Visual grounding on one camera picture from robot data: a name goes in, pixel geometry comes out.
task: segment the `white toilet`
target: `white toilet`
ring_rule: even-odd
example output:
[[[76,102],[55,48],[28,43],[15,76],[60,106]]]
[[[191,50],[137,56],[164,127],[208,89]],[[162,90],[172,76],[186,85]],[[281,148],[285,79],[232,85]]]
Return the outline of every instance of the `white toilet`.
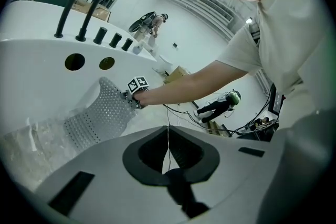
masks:
[[[168,74],[171,73],[171,69],[173,64],[171,63],[171,61],[163,56],[163,55],[159,55],[159,57],[157,57],[157,68],[155,69],[156,72],[158,73],[165,73],[167,72]]]

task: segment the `black handle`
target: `black handle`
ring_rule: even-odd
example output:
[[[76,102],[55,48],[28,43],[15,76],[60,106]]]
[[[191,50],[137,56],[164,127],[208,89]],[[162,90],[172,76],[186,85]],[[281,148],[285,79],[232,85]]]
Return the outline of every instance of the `black handle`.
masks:
[[[123,49],[124,51],[128,51],[128,49],[130,48],[130,46],[132,45],[133,40],[132,39],[127,39],[124,46],[121,47],[121,49]]]
[[[98,33],[95,37],[95,39],[93,40],[94,43],[100,45],[104,39],[104,36],[106,35],[107,29],[104,27],[100,27],[100,29],[98,30]]]
[[[60,18],[58,26],[57,26],[56,33],[54,34],[54,37],[57,37],[57,38],[63,37],[62,32],[63,32],[64,24],[65,24],[65,21],[67,20],[69,12],[70,12],[70,10],[71,10],[75,1],[76,0],[68,0],[65,8],[63,9],[61,18]]]
[[[116,33],[113,37],[113,39],[111,40],[110,46],[112,48],[116,48],[117,44],[119,43],[119,41],[121,40],[121,35]]]
[[[91,16],[93,15],[93,12],[95,11],[96,7],[98,6],[99,2],[101,0],[93,0],[92,4],[90,6],[90,9],[85,17],[84,23],[82,25],[82,28],[79,30],[79,34],[78,36],[76,36],[76,40],[80,41],[80,42],[84,42],[86,40],[85,38],[85,34],[86,34],[86,30],[88,28]]]

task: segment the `wire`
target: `wire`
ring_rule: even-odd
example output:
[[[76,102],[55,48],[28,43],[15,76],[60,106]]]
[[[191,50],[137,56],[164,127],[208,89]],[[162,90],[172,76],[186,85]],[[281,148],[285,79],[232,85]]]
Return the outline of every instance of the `wire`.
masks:
[[[167,109],[167,118],[168,118],[168,123],[170,126],[170,120],[169,120],[169,110]],[[167,128],[167,143],[168,143],[168,156],[169,156],[169,167],[168,167],[168,171],[170,171],[170,164],[171,164],[171,158],[170,158],[170,149],[169,149],[169,126]]]
[[[268,100],[269,100],[269,98],[270,98],[270,96],[271,96],[271,91],[269,91],[269,94],[268,94],[268,97],[267,97],[267,100],[266,100],[266,103],[265,103],[265,105],[263,106],[263,108],[259,111],[259,113],[252,119],[252,120],[250,120],[248,123],[246,123],[244,126],[242,126],[242,127],[240,127],[240,128],[238,128],[238,129],[236,129],[235,131],[238,131],[238,130],[240,130],[240,129],[242,129],[242,128],[244,128],[245,126],[247,126],[247,125],[249,125],[252,121],[254,121],[256,118],[257,118],[257,116],[259,116],[261,113],[262,113],[262,111],[264,111],[264,109],[266,108],[266,106],[268,106],[269,105],[269,103],[270,103],[270,101],[268,102]]]
[[[270,126],[274,125],[274,124],[277,122],[277,121],[275,121],[275,122],[272,123],[271,125],[267,125],[267,126],[265,126],[264,128],[260,128],[260,129],[258,129],[258,130],[254,130],[254,131],[251,131],[251,132],[244,132],[244,133],[242,133],[242,132],[237,132],[237,131],[232,131],[232,130],[226,130],[226,129],[210,129],[210,128],[206,128],[206,127],[201,126],[196,120],[194,120],[194,118],[190,115],[190,113],[189,113],[188,111],[180,112],[180,111],[174,110],[173,108],[171,108],[171,107],[169,107],[169,106],[167,106],[167,105],[164,105],[164,106],[165,106],[167,109],[171,110],[170,112],[171,112],[172,114],[174,114],[175,116],[177,116],[178,118],[180,118],[180,119],[182,119],[182,120],[188,121],[187,119],[184,119],[184,118],[179,117],[178,115],[176,115],[176,114],[173,113],[172,111],[177,112],[177,113],[180,113],[180,114],[187,114],[187,115],[189,116],[189,118],[190,118],[194,123],[198,124],[198,126],[197,126],[197,125],[191,123],[190,121],[188,121],[191,125],[196,126],[196,127],[200,128],[200,129],[205,129],[205,130],[210,130],[210,131],[225,131],[225,132],[228,132],[228,133],[233,132],[233,133],[238,133],[238,134],[240,134],[240,135],[245,135],[245,134],[250,134],[250,133],[260,132],[260,131],[262,131],[263,129],[265,129],[266,127],[270,127]]]
[[[229,118],[229,117],[231,117],[231,115],[232,115],[232,114],[235,112],[235,109],[233,109],[232,113],[231,113],[231,114],[230,114],[230,116],[228,116],[228,117],[227,117],[227,116],[225,116],[225,113],[226,113],[226,112],[224,112],[224,113],[223,113],[223,115],[224,115],[224,117],[225,117],[225,118],[227,118],[227,119],[228,119],[228,118]]]

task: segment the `black slot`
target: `black slot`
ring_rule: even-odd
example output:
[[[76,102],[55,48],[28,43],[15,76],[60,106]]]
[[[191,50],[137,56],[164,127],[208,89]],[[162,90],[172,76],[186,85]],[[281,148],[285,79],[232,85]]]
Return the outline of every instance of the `black slot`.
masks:
[[[240,152],[244,152],[246,154],[250,154],[253,156],[257,156],[257,157],[263,157],[265,151],[260,151],[260,150],[256,150],[254,148],[249,148],[249,147],[241,147],[238,151]]]
[[[67,216],[79,198],[89,186],[94,175],[79,172],[72,180],[51,200],[49,206],[64,216]]]

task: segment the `perforated panel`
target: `perforated panel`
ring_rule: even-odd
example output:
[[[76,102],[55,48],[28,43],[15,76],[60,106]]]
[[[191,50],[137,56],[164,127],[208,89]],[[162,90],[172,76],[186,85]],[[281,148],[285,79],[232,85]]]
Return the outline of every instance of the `perforated panel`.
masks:
[[[135,110],[120,97],[120,90],[112,81],[99,80],[100,93],[93,104],[80,114],[64,121],[66,134],[79,150],[119,137],[127,123],[135,116]]]

